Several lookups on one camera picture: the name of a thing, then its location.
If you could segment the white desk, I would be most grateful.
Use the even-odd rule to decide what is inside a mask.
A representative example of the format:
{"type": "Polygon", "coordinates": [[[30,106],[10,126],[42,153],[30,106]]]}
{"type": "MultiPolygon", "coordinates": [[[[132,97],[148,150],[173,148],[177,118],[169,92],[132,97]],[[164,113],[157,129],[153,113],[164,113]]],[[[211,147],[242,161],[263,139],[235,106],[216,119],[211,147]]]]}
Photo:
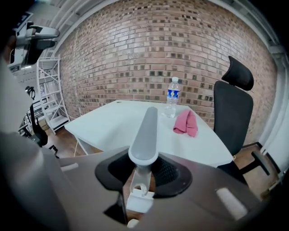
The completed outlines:
{"type": "Polygon", "coordinates": [[[102,151],[130,146],[149,107],[158,109],[159,152],[213,167],[233,160],[224,143],[199,116],[196,137],[175,133],[176,119],[163,114],[164,103],[117,100],[71,121],[65,129],[77,138],[86,154],[92,151],[85,144],[102,151]]]}

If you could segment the white metal shelving rack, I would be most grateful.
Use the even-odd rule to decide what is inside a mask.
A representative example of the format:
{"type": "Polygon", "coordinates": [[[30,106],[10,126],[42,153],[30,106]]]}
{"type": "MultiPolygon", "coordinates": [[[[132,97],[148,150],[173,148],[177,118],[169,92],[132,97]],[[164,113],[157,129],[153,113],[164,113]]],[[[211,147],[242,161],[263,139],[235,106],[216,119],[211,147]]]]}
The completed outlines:
{"type": "Polygon", "coordinates": [[[36,80],[45,121],[53,134],[56,134],[57,130],[70,122],[61,90],[60,58],[39,58],[36,80]]]}

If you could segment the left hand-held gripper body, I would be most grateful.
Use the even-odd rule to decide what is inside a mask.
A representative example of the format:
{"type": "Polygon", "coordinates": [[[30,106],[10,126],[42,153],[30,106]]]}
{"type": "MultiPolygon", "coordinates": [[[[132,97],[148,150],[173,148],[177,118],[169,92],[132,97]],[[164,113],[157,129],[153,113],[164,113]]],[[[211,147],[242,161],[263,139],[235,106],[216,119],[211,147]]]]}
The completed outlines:
{"type": "Polygon", "coordinates": [[[27,23],[33,13],[24,13],[20,22],[12,29],[15,43],[10,44],[8,68],[19,71],[27,63],[30,40],[26,38],[27,23]]]}

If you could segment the clear water bottle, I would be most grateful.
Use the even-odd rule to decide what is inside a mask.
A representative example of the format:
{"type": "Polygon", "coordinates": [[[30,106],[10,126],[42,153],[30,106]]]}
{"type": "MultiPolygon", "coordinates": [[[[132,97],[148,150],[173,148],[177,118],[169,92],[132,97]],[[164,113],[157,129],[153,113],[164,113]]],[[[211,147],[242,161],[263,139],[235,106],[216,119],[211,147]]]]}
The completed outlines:
{"type": "Polygon", "coordinates": [[[179,78],[172,77],[172,81],[169,84],[167,90],[167,103],[164,114],[168,118],[173,118],[176,114],[176,106],[180,95],[179,78]]]}

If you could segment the pink cloth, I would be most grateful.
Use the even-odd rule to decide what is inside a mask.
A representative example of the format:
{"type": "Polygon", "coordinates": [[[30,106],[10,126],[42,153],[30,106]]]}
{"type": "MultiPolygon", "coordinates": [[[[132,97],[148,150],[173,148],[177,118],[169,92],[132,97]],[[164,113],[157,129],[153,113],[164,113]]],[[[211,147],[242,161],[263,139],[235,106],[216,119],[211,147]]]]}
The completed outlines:
{"type": "Polygon", "coordinates": [[[177,116],[173,131],[177,134],[187,134],[196,137],[198,126],[196,116],[191,110],[185,110],[177,116]]]}

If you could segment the black mesh office chair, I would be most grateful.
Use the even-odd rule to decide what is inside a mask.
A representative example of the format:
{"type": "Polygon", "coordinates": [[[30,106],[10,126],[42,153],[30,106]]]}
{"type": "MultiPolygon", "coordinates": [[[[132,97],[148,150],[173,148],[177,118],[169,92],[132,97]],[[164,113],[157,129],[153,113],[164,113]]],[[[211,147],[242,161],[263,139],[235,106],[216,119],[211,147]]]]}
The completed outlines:
{"type": "Polygon", "coordinates": [[[229,56],[229,68],[214,84],[214,132],[232,156],[243,147],[249,127],[253,99],[248,94],[253,88],[251,71],[229,56]]]}
{"type": "Polygon", "coordinates": [[[18,130],[18,132],[21,132],[21,130],[24,131],[24,137],[27,137],[37,143],[39,147],[43,147],[48,143],[48,135],[46,132],[41,128],[38,119],[35,120],[34,115],[34,109],[33,104],[30,106],[30,115],[31,115],[31,124],[33,128],[34,135],[31,135],[31,133],[26,129],[27,125],[21,126],[18,130]]]}

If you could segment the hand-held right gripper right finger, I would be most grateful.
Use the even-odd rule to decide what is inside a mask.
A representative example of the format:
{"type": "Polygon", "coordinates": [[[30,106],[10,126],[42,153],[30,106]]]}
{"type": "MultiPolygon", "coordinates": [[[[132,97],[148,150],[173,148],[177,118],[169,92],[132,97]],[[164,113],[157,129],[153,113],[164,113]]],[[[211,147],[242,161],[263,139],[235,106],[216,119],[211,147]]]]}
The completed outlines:
{"type": "Polygon", "coordinates": [[[241,231],[265,208],[235,163],[219,167],[162,154],[152,165],[154,203],[137,231],[241,231]]]}

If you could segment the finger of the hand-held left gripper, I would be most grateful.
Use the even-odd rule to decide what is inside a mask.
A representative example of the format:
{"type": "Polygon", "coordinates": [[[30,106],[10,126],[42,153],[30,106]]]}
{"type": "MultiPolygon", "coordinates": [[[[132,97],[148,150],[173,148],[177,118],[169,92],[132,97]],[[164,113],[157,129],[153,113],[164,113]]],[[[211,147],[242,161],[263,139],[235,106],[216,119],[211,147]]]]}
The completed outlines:
{"type": "Polygon", "coordinates": [[[33,65],[37,62],[42,52],[45,49],[51,48],[56,44],[55,41],[52,40],[36,40],[32,41],[28,46],[28,52],[24,59],[25,65],[33,65]]]}
{"type": "Polygon", "coordinates": [[[42,27],[31,25],[27,29],[27,38],[31,39],[51,39],[59,37],[60,32],[58,29],[50,27],[42,27]]]}

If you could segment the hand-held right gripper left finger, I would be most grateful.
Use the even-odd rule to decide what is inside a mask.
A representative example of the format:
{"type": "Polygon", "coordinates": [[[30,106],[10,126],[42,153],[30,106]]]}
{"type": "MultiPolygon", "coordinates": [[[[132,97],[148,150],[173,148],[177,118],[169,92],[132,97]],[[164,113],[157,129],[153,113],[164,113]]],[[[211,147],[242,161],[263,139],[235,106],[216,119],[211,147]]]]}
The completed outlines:
{"type": "Polygon", "coordinates": [[[80,157],[59,159],[64,174],[84,199],[100,212],[106,224],[128,223],[123,186],[135,167],[128,157],[128,146],[80,157]]]}

